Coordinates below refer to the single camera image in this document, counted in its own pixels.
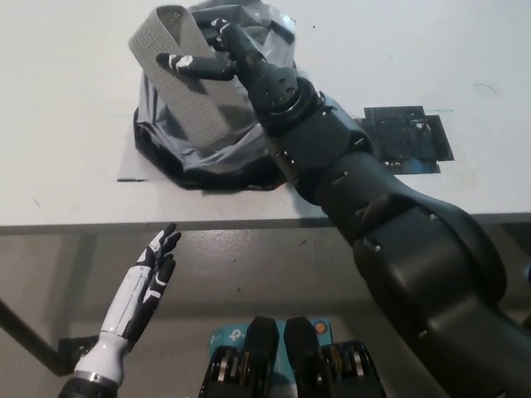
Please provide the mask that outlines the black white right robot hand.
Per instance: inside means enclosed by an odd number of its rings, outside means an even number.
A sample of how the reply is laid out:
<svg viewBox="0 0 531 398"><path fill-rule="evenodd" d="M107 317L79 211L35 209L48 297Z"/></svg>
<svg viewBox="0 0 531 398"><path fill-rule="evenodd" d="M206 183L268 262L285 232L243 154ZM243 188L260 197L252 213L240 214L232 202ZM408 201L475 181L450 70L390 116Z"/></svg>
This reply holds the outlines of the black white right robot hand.
<svg viewBox="0 0 531 398"><path fill-rule="evenodd" d="M156 56L158 64L173 75L197 80L229 81L236 77L256 111L280 114L295 105L300 95L293 67L268 62L238 24L217 18L211 25L217 32L216 48L228 54L226 59L160 53Z"/></svg>

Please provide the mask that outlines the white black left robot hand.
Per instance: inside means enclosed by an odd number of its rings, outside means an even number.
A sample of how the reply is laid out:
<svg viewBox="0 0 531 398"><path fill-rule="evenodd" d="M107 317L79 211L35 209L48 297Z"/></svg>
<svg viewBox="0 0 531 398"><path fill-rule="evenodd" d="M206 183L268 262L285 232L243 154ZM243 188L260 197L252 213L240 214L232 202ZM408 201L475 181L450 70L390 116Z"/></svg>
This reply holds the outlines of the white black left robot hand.
<svg viewBox="0 0 531 398"><path fill-rule="evenodd" d="M125 274L101 325L98 342L76 364L74 375L104 386L121 386L124 358L154 315L176 261L172 251L182 234L168 224Z"/></svg>

